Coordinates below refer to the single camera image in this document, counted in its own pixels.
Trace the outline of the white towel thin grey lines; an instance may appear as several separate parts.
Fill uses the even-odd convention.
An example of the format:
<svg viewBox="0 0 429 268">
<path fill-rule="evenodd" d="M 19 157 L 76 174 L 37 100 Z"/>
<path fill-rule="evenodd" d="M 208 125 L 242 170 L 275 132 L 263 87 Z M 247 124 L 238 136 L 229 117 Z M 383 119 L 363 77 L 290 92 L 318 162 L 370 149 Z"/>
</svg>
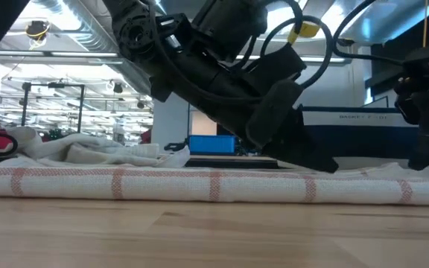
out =
<svg viewBox="0 0 429 268">
<path fill-rule="evenodd" d="M 152 168 L 182 168 L 190 159 L 188 147 L 172 154 L 162 154 L 158 144 L 125 147 L 115 141 L 75 133 L 44 142 L 31 127 L 7 131 L 18 142 L 17 158 L 8 164 L 29 167 L 132 165 Z"/>
</svg>

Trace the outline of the black metal table frame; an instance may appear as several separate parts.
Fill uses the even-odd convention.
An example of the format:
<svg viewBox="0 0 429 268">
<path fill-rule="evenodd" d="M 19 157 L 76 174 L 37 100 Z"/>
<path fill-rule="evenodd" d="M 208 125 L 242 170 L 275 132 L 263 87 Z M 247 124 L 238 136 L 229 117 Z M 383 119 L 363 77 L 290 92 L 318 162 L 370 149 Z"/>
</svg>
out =
<svg viewBox="0 0 429 268">
<path fill-rule="evenodd" d="M 229 157 L 189 158 L 184 155 L 167 155 L 161 159 L 149 159 L 138 156 L 113 155 L 99 153 L 87 156 L 71 156 L 64 160 L 53 157 L 32 159 L 27 156 L 0 157 L 0 166 L 4 167 L 109 167 L 133 166 L 152 168 L 228 168 L 228 169 L 277 169 L 275 160 Z"/>
</svg>

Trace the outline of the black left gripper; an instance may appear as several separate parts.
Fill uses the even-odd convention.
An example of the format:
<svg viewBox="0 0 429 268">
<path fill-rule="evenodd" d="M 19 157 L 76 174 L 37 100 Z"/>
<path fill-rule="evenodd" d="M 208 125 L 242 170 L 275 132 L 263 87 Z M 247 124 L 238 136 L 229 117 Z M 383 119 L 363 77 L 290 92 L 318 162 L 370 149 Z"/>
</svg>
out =
<svg viewBox="0 0 429 268">
<path fill-rule="evenodd" d="M 164 102 L 174 93 L 256 147 L 272 141 L 303 92 L 296 82 L 281 80 L 261 101 L 255 87 L 205 51 L 178 51 L 160 39 L 153 47 L 149 60 L 152 97 Z"/>
</svg>

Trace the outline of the white towel red check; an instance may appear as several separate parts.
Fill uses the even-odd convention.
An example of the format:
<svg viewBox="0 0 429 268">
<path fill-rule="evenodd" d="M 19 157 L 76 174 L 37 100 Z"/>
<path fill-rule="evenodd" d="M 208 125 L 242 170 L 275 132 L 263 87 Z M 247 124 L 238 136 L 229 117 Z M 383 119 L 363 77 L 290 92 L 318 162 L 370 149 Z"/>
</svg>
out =
<svg viewBox="0 0 429 268">
<path fill-rule="evenodd" d="M 397 164 L 297 170 L 4 167 L 0 197 L 262 203 L 429 205 L 429 169 Z"/>
</svg>

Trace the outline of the blue plastic bin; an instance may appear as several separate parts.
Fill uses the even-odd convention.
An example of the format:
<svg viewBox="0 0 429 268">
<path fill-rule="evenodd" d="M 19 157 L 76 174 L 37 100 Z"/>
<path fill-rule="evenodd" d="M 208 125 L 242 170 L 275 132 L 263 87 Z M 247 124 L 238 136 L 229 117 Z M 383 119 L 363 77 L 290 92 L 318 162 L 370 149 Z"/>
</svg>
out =
<svg viewBox="0 0 429 268">
<path fill-rule="evenodd" d="M 234 155 L 235 137 L 232 135 L 191 135 L 188 146 L 197 155 Z"/>
</svg>

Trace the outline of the black background frame stand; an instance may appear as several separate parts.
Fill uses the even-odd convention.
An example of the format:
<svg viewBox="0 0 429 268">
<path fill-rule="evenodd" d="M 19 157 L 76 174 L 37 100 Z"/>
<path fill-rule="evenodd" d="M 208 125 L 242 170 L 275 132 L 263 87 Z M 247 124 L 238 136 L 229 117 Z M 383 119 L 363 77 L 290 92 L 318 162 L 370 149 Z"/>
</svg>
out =
<svg viewBox="0 0 429 268">
<path fill-rule="evenodd" d="M 81 124 L 82 124 L 82 114 L 83 114 L 83 102 L 85 101 L 85 91 L 86 86 L 84 84 L 73 84 L 73 83 L 32 83 L 32 82 L 24 82 L 22 84 L 22 90 L 24 92 L 23 97 L 23 104 L 22 104 L 22 119 L 21 119 L 21 126 L 23 127 L 26 122 L 26 112 L 27 112 L 27 106 L 28 106 L 28 95 L 29 91 L 33 86 L 47 86 L 48 88 L 52 89 L 61 89 L 65 87 L 77 87 L 80 89 L 80 97 L 78 98 L 80 101 L 79 104 L 79 113 L 78 113 L 78 122 L 77 122 L 77 133 L 81 133 Z"/>
</svg>

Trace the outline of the navy fabric basket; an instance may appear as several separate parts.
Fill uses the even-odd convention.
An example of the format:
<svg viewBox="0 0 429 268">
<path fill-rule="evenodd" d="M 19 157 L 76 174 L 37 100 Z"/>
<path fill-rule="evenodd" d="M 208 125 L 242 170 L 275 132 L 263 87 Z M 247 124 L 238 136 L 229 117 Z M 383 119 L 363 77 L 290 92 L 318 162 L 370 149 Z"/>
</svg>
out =
<svg viewBox="0 0 429 268">
<path fill-rule="evenodd" d="M 305 128 L 333 157 L 407 159 L 419 127 L 393 108 L 300 106 Z"/>
</svg>

